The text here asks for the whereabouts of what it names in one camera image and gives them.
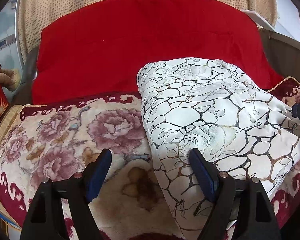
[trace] screw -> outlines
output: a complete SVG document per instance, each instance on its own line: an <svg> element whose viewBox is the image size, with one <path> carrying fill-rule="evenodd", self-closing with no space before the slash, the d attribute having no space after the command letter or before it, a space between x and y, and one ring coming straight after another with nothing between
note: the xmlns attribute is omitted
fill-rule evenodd
<svg viewBox="0 0 300 240"><path fill-rule="evenodd" d="M228 173L225 172L225 171L220 171L219 176L222 177L222 178L226 178L226 177L228 177Z"/></svg>
<svg viewBox="0 0 300 240"><path fill-rule="evenodd" d="M252 181L254 183L259 183L260 182L260 179L258 179L257 177L252 177Z"/></svg>
<svg viewBox="0 0 300 240"><path fill-rule="evenodd" d="M76 179L80 179L82 177L82 172L76 172L75 174L73 174L73 176L76 178Z"/></svg>
<svg viewBox="0 0 300 240"><path fill-rule="evenodd" d="M49 177L44 177L44 179L42 180L42 182L44 183L44 184L46 184L48 181L49 181Z"/></svg>

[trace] pink peony pattern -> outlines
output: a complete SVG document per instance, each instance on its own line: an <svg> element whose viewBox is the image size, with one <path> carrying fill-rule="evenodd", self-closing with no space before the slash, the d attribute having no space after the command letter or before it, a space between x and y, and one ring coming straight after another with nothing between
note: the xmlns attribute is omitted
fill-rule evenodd
<svg viewBox="0 0 300 240"><path fill-rule="evenodd" d="M88 133L98 148L108 148L115 154L133 153L146 136L141 112L136 109L101 112L88 125Z"/></svg>
<svg viewBox="0 0 300 240"><path fill-rule="evenodd" d="M18 125L15 125L14 127L11 128L11 130L8 132L8 136L7 136L8 140L12 137L12 135L18 133L18 128L19 128Z"/></svg>
<svg viewBox="0 0 300 240"><path fill-rule="evenodd" d="M30 184L37 189L44 177L49 177L52 181L69 179L79 167L72 147L50 148L47 154L41 157Z"/></svg>
<svg viewBox="0 0 300 240"><path fill-rule="evenodd" d="M38 142L46 143L61 136L61 132L69 123L70 112L60 111L55 113L51 119L39 126Z"/></svg>
<svg viewBox="0 0 300 240"><path fill-rule="evenodd" d="M26 150L27 142L28 137L22 133L18 135L17 138L10 141L9 147L5 149L6 162L11 163L14 160L18 159L21 155L20 152Z"/></svg>

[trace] black lines pattern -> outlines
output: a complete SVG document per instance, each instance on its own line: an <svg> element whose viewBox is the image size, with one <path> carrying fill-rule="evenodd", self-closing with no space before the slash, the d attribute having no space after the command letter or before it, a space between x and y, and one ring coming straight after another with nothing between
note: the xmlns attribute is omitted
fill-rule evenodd
<svg viewBox="0 0 300 240"><path fill-rule="evenodd" d="M269 195L300 159L300 121L237 66L161 61L144 66L137 82L155 174L187 239L196 238L211 209L189 165L190 149L235 178L257 176Z"/></svg>

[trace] gold trim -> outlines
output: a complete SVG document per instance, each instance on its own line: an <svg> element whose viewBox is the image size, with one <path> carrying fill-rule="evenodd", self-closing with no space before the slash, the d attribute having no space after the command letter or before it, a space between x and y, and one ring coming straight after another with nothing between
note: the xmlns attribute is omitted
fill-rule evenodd
<svg viewBox="0 0 300 240"><path fill-rule="evenodd" d="M274 86L274 88L271 88L271 89L268 90L267 92L269 93L269 92L275 90L277 86L281 85L282 82L287 81L289 78L292 78L294 81L296 81L296 82L300 85L300 82L299 82L298 80L296 80L294 77L286 77L284 80L282 80L282 81L280 81L278 84L276 84L276 85Z"/></svg>
<svg viewBox="0 0 300 240"><path fill-rule="evenodd" d="M41 106L47 106L47 105L24 105L23 108L29 107L29 106L30 106L30 107L41 107Z"/></svg>

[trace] floral blanket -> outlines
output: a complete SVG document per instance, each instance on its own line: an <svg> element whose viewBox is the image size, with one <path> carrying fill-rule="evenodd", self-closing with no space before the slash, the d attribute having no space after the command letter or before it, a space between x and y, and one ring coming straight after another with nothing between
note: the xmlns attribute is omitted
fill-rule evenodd
<svg viewBox="0 0 300 240"><path fill-rule="evenodd" d="M0 201L13 219L22 226L45 176L68 179L108 148L112 165L89 204L104 239L180 239L153 173L140 107L138 95L114 93L25 106L0 145ZM78 239L67 202L63 209L70 238Z"/></svg>
<svg viewBox="0 0 300 240"><path fill-rule="evenodd" d="M300 120L235 65L160 61L144 66L137 82L154 173L188 240L210 213L189 164L192 148L234 178L258 177L269 196L300 160Z"/></svg>

